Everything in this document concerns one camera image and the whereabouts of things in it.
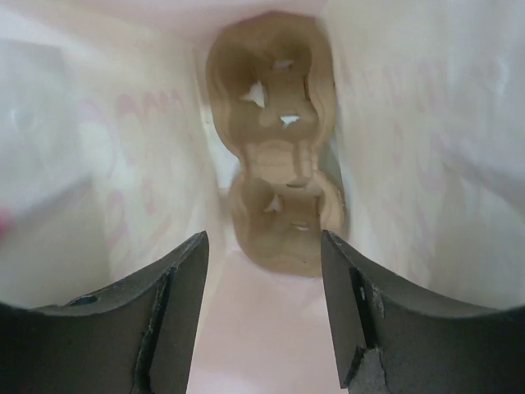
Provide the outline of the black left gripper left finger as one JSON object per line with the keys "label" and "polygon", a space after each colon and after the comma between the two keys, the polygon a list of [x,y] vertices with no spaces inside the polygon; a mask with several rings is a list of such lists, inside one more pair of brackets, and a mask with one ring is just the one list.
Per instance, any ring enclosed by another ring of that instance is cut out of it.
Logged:
{"label": "black left gripper left finger", "polygon": [[2,304],[2,392],[185,392],[208,256],[200,232],[66,305]]}

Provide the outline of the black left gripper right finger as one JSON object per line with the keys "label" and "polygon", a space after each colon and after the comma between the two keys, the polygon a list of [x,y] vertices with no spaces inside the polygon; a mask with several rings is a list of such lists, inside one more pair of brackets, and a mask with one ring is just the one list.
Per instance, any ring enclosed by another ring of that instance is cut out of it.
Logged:
{"label": "black left gripper right finger", "polygon": [[524,309],[429,291],[321,238],[322,279],[340,386],[350,393],[521,393]]}

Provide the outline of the brown pulp cup carrier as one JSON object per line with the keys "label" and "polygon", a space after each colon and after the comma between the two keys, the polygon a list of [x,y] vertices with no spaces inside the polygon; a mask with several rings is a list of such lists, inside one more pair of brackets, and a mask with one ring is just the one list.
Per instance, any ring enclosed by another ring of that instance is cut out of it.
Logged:
{"label": "brown pulp cup carrier", "polygon": [[315,19],[272,11],[225,28],[208,53],[208,100],[237,157],[228,202],[258,266],[319,277],[321,234],[342,233],[340,190],[319,167],[336,126],[331,47]]}

